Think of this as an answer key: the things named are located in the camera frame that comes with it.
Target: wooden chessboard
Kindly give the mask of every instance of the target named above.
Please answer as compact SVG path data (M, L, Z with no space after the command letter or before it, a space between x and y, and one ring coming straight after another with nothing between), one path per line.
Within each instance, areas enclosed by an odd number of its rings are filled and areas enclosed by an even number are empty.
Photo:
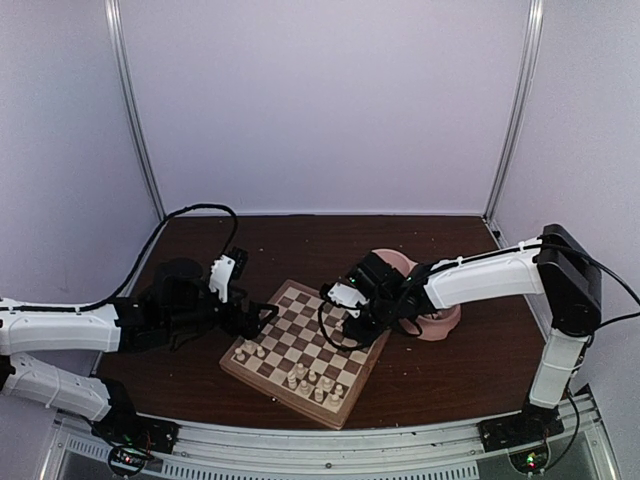
M220 367L257 390L276 398L284 405L336 430L342 428L360 396L371 370L384 347L389 332L385 332L367 349L343 352L332 347L322 335L317 321L322 304L318 292L287 280L271 298L278 315L254 342L238 339L220 360ZM337 307L324 307L324 324L329 337L338 344L354 346L355 341L340 333L342 321L348 313ZM263 350L258 355L257 346ZM236 355L242 348L243 354ZM297 365L302 364L302 372ZM287 374L296 371L296 388L289 387ZM315 372L315 380L309 373ZM301 381L311 386L304 393ZM339 401L336 386L342 386ZM322 400L316 401L315 389L322 390Z

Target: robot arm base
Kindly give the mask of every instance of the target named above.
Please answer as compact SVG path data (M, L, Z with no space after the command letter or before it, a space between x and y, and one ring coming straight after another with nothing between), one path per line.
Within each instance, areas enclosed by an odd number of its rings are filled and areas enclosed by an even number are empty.
M564 432L558 407L547 409L527 404L522 412L484 420L478 424L485 452L512 449Z

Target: pink bowl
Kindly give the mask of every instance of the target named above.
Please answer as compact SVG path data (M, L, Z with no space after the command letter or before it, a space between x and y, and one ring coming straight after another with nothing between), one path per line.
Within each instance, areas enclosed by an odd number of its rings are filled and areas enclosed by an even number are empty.
M405 277L409 275L413 267L416 266L416 262L396 250L381 248L373 252ZM456 305L446 310L440 310L438 313L419 316L416 319L416 323L422 328L422 334L417 338L430 342L444 340L447 338L447 335L449 335L449 332L458 325L460 314L460 305ZM413 334L418 333L418 329L408 320L402 319L400 320L400 324L407 332Z

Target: robotic arm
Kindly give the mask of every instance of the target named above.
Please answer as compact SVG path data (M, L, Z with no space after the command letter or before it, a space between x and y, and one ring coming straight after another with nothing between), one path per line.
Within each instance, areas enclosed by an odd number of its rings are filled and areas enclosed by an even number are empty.
M334 304L355 308L343 332L368 344L399 318L415 321L454 305L520 294L546 294L551 334L521 413L480 424L486 451L538 441L563 431L557 406L601 323L601 273L559 225L516 247L475 257L417 264L402 275L369 253L347 275L351 286L325 286Z
M0 389L76 413L93 422L101 437L115 443L152 444L170 453L177 425L137 415L124 386L85 378L41 362L26 352L97 350L141 352L198 337L216 326L233 336L255 338L277 312L249 303L232 287L247 260L234 249L211 267L209 283L200 265L175 259L158 267L153 284L137 297L118 297L103 305L36 305L0 300Z

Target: black cable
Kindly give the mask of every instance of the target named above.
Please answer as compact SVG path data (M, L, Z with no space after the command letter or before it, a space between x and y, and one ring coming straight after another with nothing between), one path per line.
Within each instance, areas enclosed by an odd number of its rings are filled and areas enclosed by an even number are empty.
M565 252L565 253L569 253L571 255L575 255L577 257L582 258L583 260L585 260L587 263L590 263L591 265L593 265L594 267L596 267L597 269L599 269L600 271L606 273L607 275L609 275L613 280L615 280L622 288L625 289L625 291L631 296L631 298L633 298L633 300L640 306L640 296L635 292L635 290L633 290L633 288L631 288L631 286L625 282L622 277L620 277L620 275L618 275L616 272L614 272L613 270L611 270L609 267L607 267L606 265L600 263L599 261L597 261L596 259L594 259L591 255L581 252L579 250L575 250L571 247L565 247L563 245L553 245L553 244L542 244L542 245L527 245L525 247L523 247L525 250L531 250L534 248L550 248L553 250L558 250L560 252ZM597 332L598 330L600 330L601 328L606 327L607 325L611 325L613 323L617 323L617 322L621 322L624 320L629 320L632 318L637 318L640 317L640 312L635 312L635 313L627 313L625 315L620 315L618 317L614 317L610 320L607 320L606 322L601 323L600 325L598 325L595 329L595 331L593 332L593 335L591 337L591 340L589 341L589 344L587 345L588 347L590 347L593 344L593 341L595 339L595 332Z
M612 318L610 320L607 320L606 322L601 323L596 328L596 331L600 330L603 327L606 327L607 325L611 325L612 323L621 322L623 320L629 320L630 318L638 318L638 317L640 317L640 312L628 313L626 315L620 315L619 317L614 317L614 318Z
M134 262L133 267L129 271L129 274L126 276L124 281L120 284L120 286L116 288L115 291L111 295L109 295L107 298L100 300L99 302L91 303L78 308L56 307L56 306L47 306L47 305L22 305L22 306L13 308L12 311L14 312L61 312L61 313L79 312L79 313L82 313L82 312L88 312L90 310L95 310L97 308L104 307L109 303L112 303L117 298L117 296L120 295L120 293L125 289L125 287L131 282L134 275L138 271L138 268L140 267L142 260L147 254L147 251L149 250L149 248L151 248L151 245L155 241L156 237L160 234L160 232L162 231L164 226L169 222L169 220L175 217L178 217L180 215L184 215L185 213L192 212L194 210L221 210L225 213L228 213L229 216L231 216L233 220L233 227L231 229L231 233L229 233L229 236L227 237L226 242L224 243L224 246L222 247L220 255L223 255L224 252L226 252L227 249L229 248L229 245L233 241L233 238L235 237L236 232L238 231L238 216L230 207L226 205L222 205L218 203L196 203L194 205L189 205L188 207L184 207L169 213L160 223L158 223L158 225L153 230L153 232L147 239L146 243L142 247L142 250L140 250L140 253L136 258L136 261ZM0 312L7 312L7 311L10 311L8 307L0 307Z
M580 412L578 411L578 406L576 405L575 400L573 400L573 395L571 395L571 392L569 391L569 387L567 387L566 391L567 391L567 398L569 399L569 402L571 403L571 406L573 407L573 411L576 414L576 428L573 431L573 435L571 435L571 440L569 440L569 443L564 448L563 452L550 465L547 465L546 467L544 467L544 473L548 472L553 467L555 467L558 463L560 463L560 461L567 455L567 453L571 449L571 446L576 441L576 437L578 436L578 433L580 432Z

